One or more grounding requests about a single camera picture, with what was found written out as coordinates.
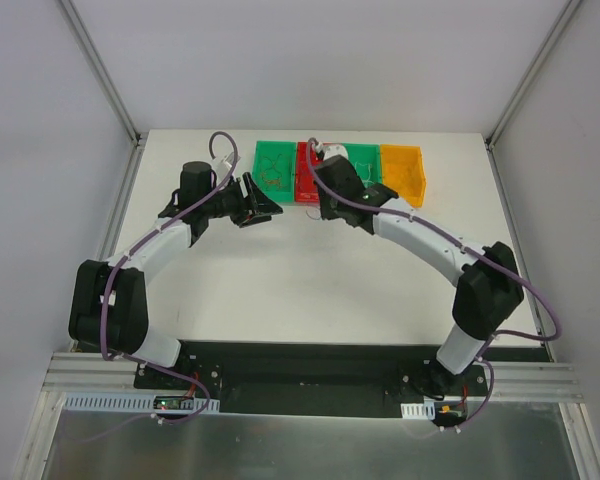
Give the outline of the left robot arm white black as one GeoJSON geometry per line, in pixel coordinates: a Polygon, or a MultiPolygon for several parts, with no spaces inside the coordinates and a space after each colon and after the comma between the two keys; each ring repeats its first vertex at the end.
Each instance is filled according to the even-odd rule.
{"type": "Polygon", "coordinates": [[[200,239],[211,220],[228,218],[244,228],[283,213],[250,173],[240,179],[227,175],[223,186],[216,180],[210,164],[184,164],[179,188],[151,230],[128,249],[79,266],[68,325],[71,339],[98,347],[106,357],[125,354],[158,365],[156,375],[168,388],[189,382],[192,367],[184,359],[183,343],[151,326],[147,286],[200,239]]]}

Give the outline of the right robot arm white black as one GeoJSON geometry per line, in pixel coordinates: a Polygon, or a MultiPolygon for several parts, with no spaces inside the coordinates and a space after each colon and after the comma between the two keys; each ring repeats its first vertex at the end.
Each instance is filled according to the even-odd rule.
{"type": "Polygon", "coordinates": [[[438,225],[415,218],[415,209],[381,184],[366,186],[341,154],[318,155],[314,183],[320,215],[393,242],[433,267],[456,288],[454,325],[434,359],[416,374],[412,388],[432,399],[453,394],[466,381],[467,368],[500,325],[524,300],[514,279],[452,242],[438,225]]]}

